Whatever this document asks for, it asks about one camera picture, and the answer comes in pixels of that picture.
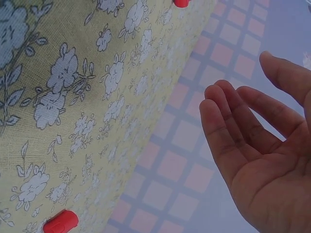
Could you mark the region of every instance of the palm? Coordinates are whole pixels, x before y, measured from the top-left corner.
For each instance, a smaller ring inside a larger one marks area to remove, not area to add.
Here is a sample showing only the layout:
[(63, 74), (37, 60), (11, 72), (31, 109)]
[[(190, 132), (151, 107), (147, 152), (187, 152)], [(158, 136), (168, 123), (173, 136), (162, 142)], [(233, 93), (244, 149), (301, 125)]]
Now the palm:
[[(205, 91), (202, 125), (215, 162), (247, 221), (263, 233), (310, 232), (311, 118), (306, 105), (311, 107), (307, 97), (311, 80), (308, 88), (307, 81), (299, 84), (297, 77), (311, 79), (311, 72), (268, 54), (262, 54), (260, 61), (272, 83), (305, 106), (307, 120), (255, 89), (235, 91), (228, 82), (219, 81)], [(286, 140), (265, 130), (249, 107)]]

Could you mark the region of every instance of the fabric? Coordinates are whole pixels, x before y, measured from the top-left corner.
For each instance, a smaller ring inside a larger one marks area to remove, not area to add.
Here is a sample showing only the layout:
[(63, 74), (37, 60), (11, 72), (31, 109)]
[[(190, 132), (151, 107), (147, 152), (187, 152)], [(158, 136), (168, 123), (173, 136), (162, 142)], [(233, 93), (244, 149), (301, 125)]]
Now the fabric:
[(0, 1), (0, 232), (103, 230), (214, 4)]

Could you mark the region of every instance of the tiled floor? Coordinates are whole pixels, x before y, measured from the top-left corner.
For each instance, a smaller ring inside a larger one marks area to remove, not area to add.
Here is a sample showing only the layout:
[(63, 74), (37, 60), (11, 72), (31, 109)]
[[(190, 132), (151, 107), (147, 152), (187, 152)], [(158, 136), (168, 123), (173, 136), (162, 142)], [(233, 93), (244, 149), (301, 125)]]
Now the tiled floor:
[[(270, 50), (302, 65), (309, 45), (311, 34), (299, 44), (288, 33), (311, 16), (307, 6), (277, 2), (217, 4), (104, 233), (256, 232), (238, 213), (213, 162), (198, 106), (208, 85), (227, 79), (235, 88), (256, 87), (301, 111), (263, 78), (258, 63), (259, 52)], [(285, 15), (286, 9), (293, 12)], [(299, 19), (292, 22), (292, 15)], [(306, 32), (308, 24), (300, 27), (301, 35)]]

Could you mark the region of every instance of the red plastic peg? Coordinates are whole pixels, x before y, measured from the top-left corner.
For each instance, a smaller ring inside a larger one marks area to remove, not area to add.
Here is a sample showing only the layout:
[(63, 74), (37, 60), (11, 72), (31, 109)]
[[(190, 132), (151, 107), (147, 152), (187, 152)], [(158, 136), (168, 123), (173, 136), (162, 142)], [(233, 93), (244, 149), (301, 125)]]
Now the red plastic peg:
[(177, 7), (185, 8), (189, 5), (189, 0), (174, 0)]
[(70, 210), (64, 210), (43, 226), (44, 233), (67, 233), (78, 226), (78, 216)]

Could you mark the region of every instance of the pink tile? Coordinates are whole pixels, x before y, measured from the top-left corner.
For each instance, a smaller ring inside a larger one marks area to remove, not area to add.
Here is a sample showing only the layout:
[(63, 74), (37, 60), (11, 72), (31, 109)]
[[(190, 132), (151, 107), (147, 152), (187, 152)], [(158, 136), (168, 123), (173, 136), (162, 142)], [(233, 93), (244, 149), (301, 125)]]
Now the pink tile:
[(238, 43), (241, 31), (235, 27), (232, 27), (228, 24), (224, 24), (222, 31), (220, 32), (219, 37), (228, 41), (229, 43), (236, 45)]
[(217, 43), (210, 58), (213, 61), (227, 67), (230, 63), (232, 54), (233, 54), (232, 49)]
[(218, 27), (219, 24), (219, 20), (215, 19), (213, 17), (210, 17), (208, 20), (207, 25), (204, 28), (204, 31), (208, 32), (208, 33), (214, 33)]
[(112, 212), (111, 218), (119, 223), (123, 223), (130, 209), (131, 205), (129, 203), (119, 200), (117, 206)]
[(203, 167), (199, 164), (194, 164), (189, 176), (186, 179), (185, 187), (191, 188), (199, 193), (204, 193), (214, 171)]
[(166, 135), (168, 134), (168, 132), (171, 129), (171, 125), (175, 120), (175, 116), (168, 113), (168, 112), (163, 112), (161, 118), (159, 119), (156, 127), (155, 127), (155, 131), (154, 131), (154, 135), (164, 139), (166, 138)]
[(257, 4), (254, 5), (253, 15), (257, 16), (262, 20), (266, 20), (268, 11)]
[(160, 147), (152, 142), (148, 142), (147, 146), (143, 150), (141, 157), (138, 161), (138, 165), (143, 166), (146, 169), (150, 169), (154, 163)]
[(200, 85), (203, 87), (208, 87), (213, 85), (216, 81), (224, 78), (224, 72), (207, 65), (200, 79)]
[(133, 172), (131, 179), (126, 184), (124, 193), (132, 198), (136, 198), (144, 181), (145, 177), (143, 175)]
[(200, 66), (201, 62), (194, 59), (194, 58), (189, 58), (188, 62), (185, 65), (185, 68), (181, 74), (181, 76), (193, 80), (195, 77), (195, 74)]
[(178, 181), (187, 164), (186, 158), (177, 155), (171, 151), (167, 151), (157, 173), (170, 180)]
[(189, 221), (198, 204), (198, 199), (179, 193), (169, 214), (182, 220)]
[(223, 3), (219, 2), (215, 6), (215, 9), (214, 9), (213, 13), (218, 15), (218, 16), (222, 16), (223, 13), (225, 12), (225, 8), (226, 8), (226, 5), (224, 5)]
[(251, 18), (249, 20), (249, 24), (248, 24), (248, 30), (252, 33), (254, 33), (255, 35), (258, 36), (263, 36), (264, 33), (264, 24), (260, 23), (259, 21)]
[(230, 12), (228, 15), (228, 20), (230, 20), (231, 22), (233, 22), (239, 26), (243, 26), (243, 24), (245, 22), (245, 18), (246, 18), (246, 15), (244, 13), (242, 13), (241, 11), (238, 11), (234, 8), (230, 9)]
[(203, 93), (194, 92), (186, 112), (189, 115), (200, 120), (201, 115), (200, 115), (199, 105), (203, 100), (204, 100), (204, 94)]
[(174, 108), (179, 109), (188, 91), (189, 91), (189, 87), (181, 83), (177, 83), (173, 90), (173, 93), (171, 94), (169, 105), (173, 106)]
[(209, 161), (214, 161), (213, 156), (212, 156), (212, 152), (210, 151), (210, 148), (209, 148), (207, 142), (204, 142), (204, 144), (202, 145), (200, 152), (199, 152), (199, 155), (202, 158), (205, 158)]
[(201, 131), (201, 128), (182, 120), (178, 125), (172, 143), (185, 150), (193, 151)]
[(256, 2), (258, 2), (260, 5), (264, 7), (269, 7), (270, 5), (270, 0), (256, 0)]
[(150, 233), (157, 221), (157, 216), (138, 209), (130, 224), (130, 228), (139, 233)]
[(182, 233), (184, 228), (165, 220), (158, 233)]
[(151, 207), (164, 210), (164, 207), (169, 200), (172, 189), (164, 186), (158, 182), (152, 181), (149, 185), (147, 192), (142, 200), (143, 203), (150, 205)]
[(248, 11), (250, 0), (234, 0), (234, 5), (245, 11)]
[(107, 224), (103, 233), (118, 233), (118, 232), (119, 232), (118, 228)]
[(243, 40), (242, 49), (254, 56), (258, 56), (261, 42), (246, 34)]
[(243, 55), (239, 55), (234, 67), (234, 71), (248, 79), (251, 79), (254, 68), (255, 61)]
[(210, 39), (201, 35), (199, 36), (198, 42), (196, 43), (193, 51), (200, 55), (205, 55), (209, 44), (210, 44)]

